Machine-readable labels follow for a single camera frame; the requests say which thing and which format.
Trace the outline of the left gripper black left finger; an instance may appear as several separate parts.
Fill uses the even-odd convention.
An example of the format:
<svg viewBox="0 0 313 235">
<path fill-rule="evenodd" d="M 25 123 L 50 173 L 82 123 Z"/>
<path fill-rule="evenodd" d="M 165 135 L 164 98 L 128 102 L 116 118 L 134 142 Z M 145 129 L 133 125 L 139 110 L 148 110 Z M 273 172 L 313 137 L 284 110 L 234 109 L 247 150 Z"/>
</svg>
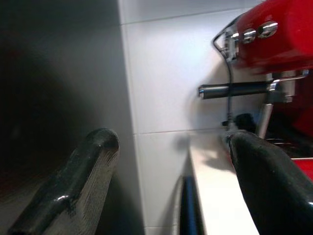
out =
<svg viewBox="0 0 313 235">
<path fill-rule="evenodd" d="M 90 132 L 66 164 L 38 189 L 7 234 L 95 234 L 119 150 L 119 138 L 113 130 Z"/>
</svg>

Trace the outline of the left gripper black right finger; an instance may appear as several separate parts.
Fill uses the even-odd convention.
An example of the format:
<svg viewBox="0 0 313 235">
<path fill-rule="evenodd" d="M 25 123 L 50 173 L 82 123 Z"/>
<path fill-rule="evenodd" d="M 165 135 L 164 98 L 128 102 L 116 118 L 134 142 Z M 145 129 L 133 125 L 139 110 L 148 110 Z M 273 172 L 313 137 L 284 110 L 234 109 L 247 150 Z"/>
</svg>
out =
<svg viewBox="0 0 313 235">
<path fill-rule="evenodd" d="M 253 133 L 229 135 L 230 158 L 261 235 L 313 233 L 313 182 L 279 147 Z"/>
</svg>

